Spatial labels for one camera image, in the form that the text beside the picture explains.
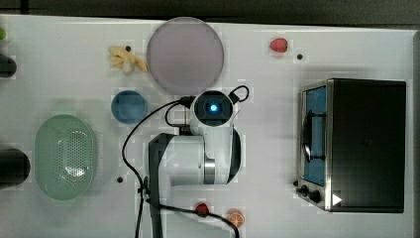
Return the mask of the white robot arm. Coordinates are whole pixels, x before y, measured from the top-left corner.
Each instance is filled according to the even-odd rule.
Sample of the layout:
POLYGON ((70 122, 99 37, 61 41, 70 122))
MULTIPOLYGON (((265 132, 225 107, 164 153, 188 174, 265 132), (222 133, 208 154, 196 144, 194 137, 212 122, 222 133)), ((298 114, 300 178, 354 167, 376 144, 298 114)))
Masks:
POLYGON ((187 135, 161 133, 149 142, 149 204, 153 238, 166 238, 164 210, 175 211, 177 185, 227 184, 241 166, 241 139, 234 128, 233 91, 207 90, 176 101, 190 110, 187 135))

